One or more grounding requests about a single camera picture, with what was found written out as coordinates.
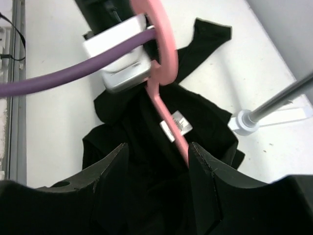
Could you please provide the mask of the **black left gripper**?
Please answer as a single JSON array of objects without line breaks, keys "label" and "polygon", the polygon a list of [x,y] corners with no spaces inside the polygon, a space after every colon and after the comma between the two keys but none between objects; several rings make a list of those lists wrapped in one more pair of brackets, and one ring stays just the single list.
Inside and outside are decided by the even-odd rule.
[{"label": "black left gripper", "polygon": [[75,3],[90,27],[83,35],[85,40],[134,16],[128,0],[75,0]]}]

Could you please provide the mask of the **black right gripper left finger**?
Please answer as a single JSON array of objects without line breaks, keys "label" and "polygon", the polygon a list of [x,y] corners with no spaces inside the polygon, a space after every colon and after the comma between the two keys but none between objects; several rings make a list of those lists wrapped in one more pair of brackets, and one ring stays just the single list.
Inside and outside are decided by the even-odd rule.
[{"label": "black right gripper left finger", "polygon": [[0,183],[3,235],[122,235],[129,149],[121,144],[79,173],[47,188]]}]

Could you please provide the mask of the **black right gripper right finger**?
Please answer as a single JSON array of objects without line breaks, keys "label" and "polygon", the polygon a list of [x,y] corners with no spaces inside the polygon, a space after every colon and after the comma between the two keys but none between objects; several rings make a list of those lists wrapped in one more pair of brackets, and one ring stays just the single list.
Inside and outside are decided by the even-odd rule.
[{"label": "black right gripper right finger", "polygon": [[311,175],[289,175],[267,184],[233,169],[195,142],[188,155],[198,234],[312,234]]}]

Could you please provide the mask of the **black shirt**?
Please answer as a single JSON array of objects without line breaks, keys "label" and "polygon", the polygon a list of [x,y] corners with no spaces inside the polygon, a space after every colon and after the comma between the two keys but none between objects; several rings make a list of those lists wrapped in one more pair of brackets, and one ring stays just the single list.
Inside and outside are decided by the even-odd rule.
[{"label": "black shirt", "polygon": [[[180,82],[219,46],[232,38],[232,28],[196,19],[190,44],[178,50],[175,82],[159,93],[170,113],[180,112],[192,125],[185,134],[215,158],[238,168],[245,155],[228,128],[231,113],[203,96],[184,89]],[[94,107],[102,125],[83,138],[87,168],[121,143],[129,147],[126,219],[128,235],[194,235],[196,225],[188,169],[176,145],[161,128],[161,118],[144,84],[111,94],[101,93]]]}]

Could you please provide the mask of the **pink hanger holding white shirt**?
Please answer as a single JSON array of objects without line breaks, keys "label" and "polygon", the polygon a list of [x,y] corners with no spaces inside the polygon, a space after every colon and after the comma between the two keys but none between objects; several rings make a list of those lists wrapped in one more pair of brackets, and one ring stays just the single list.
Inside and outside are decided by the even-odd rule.
[{"label": "pink hanger holding white shirt", "polygon": [[155,27],[159,62],[152,62],[151,76],[147,80],[146,91],[158,114],[173,134],[175,144],[185,163],[188,164],[188,143],[159,95],[160,85],[173,83],[178,74],[178,53],[170,21],[159,0],[132,0],[130,3],[135,13],[146,14],[150,23]]}]

